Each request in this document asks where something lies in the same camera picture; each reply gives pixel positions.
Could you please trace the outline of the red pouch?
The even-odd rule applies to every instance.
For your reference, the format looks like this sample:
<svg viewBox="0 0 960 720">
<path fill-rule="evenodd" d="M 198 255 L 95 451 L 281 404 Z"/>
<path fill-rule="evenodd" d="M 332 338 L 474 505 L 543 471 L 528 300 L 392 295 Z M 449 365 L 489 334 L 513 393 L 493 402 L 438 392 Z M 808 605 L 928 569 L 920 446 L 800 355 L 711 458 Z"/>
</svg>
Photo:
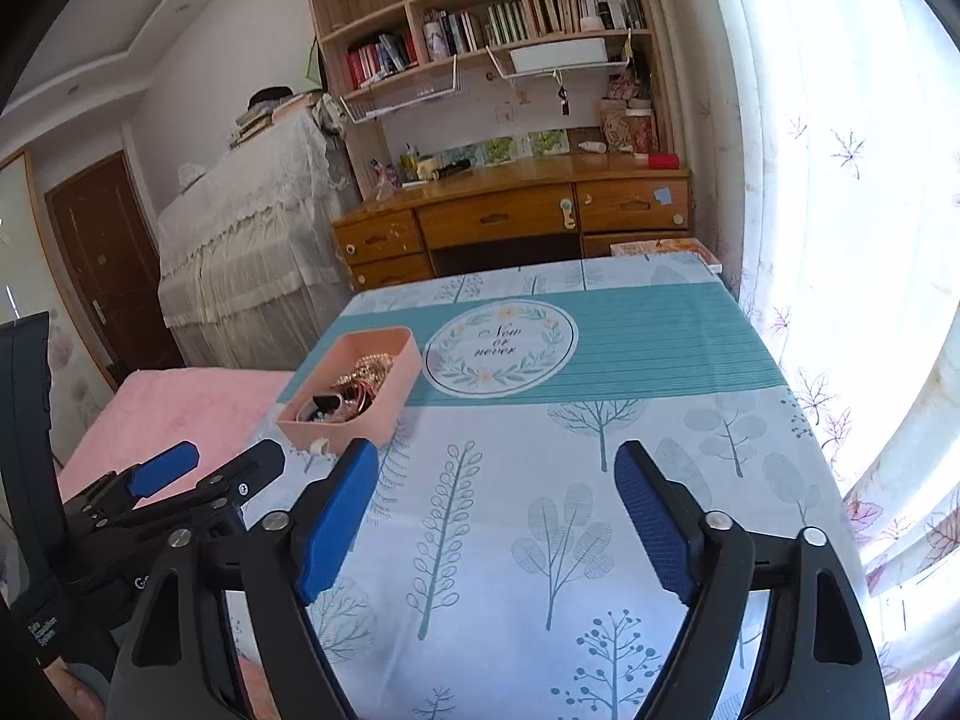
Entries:
<svg viewBox="0 0 960 720">
<path fill-rule="evenodd" d="M 670 153 L 648 154 L 647 167 L 649 167 L 649 169 L 679 169 L 679 156 Z"/>
</svg>

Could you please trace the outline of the floral window curtain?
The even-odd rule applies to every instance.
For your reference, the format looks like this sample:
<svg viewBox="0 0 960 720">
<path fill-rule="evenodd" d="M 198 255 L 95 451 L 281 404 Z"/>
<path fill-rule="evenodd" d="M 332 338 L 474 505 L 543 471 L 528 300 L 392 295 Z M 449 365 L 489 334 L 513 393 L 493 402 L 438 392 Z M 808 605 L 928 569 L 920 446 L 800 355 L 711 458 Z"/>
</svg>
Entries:
<svg viewBox="0 0 960 720">
<path fill-rule="evenodd" d="M 659 0 L 698 236 L 848 507 L 890 710 L 958 663 L 958 49 L 926 0 Z"/>
</svg>

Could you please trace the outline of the wooden desk with drawers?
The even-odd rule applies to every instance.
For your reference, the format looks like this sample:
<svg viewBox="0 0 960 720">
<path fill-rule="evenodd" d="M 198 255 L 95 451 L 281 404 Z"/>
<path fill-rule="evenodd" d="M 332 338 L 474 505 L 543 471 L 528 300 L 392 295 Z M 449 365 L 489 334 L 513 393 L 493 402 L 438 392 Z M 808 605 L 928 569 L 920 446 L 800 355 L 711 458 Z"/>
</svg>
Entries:
<svg viewBox="0 0 960 720">
<path fill-rule="evenodd" d="M 368 200 L 332 232 L 359 291 L 605 257 L 615 242 L 690 236 L 690 179 L 644 154 L 517 160 Z"/>
</svg>

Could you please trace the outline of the orange magazine stack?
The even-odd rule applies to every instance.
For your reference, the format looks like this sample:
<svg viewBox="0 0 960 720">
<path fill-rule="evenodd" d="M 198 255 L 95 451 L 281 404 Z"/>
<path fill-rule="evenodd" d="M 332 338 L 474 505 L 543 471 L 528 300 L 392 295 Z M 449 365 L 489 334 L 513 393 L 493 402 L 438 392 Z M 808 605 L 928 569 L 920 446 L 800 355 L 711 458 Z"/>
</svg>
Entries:
<svg viewBox="0 0 960 720">
<path fill-rule="evenodd" d="M 722 273 L 722 263 L 711 250 L 697 238 L 651 239 L 651 241 L 615 242 L 610 246 L 613 257 L 631 255 L 693 254 L 697 255 L 708 270 L 715 275 Z"/>
</svg>

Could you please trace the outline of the pink plastic tray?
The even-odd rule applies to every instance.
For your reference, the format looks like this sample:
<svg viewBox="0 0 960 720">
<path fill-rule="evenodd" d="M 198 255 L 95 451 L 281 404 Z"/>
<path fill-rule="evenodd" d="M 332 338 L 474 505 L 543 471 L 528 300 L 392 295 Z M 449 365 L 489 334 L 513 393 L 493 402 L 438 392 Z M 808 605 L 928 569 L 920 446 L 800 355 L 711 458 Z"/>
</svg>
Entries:
<svg viewBox="0 0 960 720">
<path fill-rule="evenodd" d="M 278 429 L 298 450 L 324 442 L 340 454 L 353 439 L 381 447 L 392 437 L 420 372 L 410 328 L 345 333 L 281 408 Z"/>
</svg>

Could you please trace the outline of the wooden bookshelf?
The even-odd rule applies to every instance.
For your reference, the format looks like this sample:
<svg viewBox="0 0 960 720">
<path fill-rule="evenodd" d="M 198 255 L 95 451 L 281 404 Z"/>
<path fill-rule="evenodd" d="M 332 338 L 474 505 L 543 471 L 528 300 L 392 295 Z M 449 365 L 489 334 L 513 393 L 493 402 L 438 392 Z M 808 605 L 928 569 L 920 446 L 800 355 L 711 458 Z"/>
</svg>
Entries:
<svg viewBox="0 0 960 720">
<path fill-rule="evenodd" d="M 371 82 L 459 60 L 459 91 L 372 124 L 345 119 L 359 190 L 416 174 L 418 158 L 501 164 L 603 137 L 601 114 L 652 109 L 670 149 L 654 0 L 308 0 L 338 102 Z"/>
</svg>

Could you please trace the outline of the brown wooden door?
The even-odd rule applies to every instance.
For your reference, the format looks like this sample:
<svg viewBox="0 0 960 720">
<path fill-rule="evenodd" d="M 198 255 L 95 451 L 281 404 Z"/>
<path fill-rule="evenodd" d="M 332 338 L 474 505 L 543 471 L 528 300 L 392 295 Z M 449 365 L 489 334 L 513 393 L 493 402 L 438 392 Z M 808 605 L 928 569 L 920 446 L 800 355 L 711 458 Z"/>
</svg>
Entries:
<svg viewBox="0 0 960 720">
<path fill-rule="evenodd" d="M 125 154 L 109 154 L 44 195 L 68 277 L 116 380 L 184 364 L 158 299 L 160 259 Z"/>
</svg>

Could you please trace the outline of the tree pattern tablecloth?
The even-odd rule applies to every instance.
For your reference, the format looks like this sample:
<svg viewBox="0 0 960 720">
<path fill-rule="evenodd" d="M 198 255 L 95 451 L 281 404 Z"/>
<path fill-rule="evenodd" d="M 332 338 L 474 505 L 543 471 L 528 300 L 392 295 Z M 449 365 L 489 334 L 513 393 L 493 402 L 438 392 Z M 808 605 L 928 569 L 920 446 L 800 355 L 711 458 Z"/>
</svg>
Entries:
<svg viewBox="0 0 960 720">
<path fill-rule="evenodd" d="M 800 401 L 692 254 L 378 289 L 329 337 L 404 327 L 423 369 L 309 616 L 364 718 L 626 718 L 679 632 L 613 483 L 624 442 L 752 532 L 864 571 Z"/>
</svg>

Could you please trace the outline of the pink fluffy blanket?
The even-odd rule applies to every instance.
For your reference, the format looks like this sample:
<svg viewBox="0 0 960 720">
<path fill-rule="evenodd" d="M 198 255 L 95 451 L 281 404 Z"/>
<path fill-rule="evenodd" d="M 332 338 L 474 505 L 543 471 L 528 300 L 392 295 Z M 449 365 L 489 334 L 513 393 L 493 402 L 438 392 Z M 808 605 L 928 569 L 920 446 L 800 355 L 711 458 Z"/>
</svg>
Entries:
<svg viewBox="0 0 960 720">
<path fill-rule="evenodd" d="M 88 484 L 189 440 L 199 466 L 151 499 L 194 488 L 256 440 L 260 423 L 290 382 L 288 371 L 190 367 L 132 374 L 94 421 L 59 475 L 65 500 Z"/>
</svg>

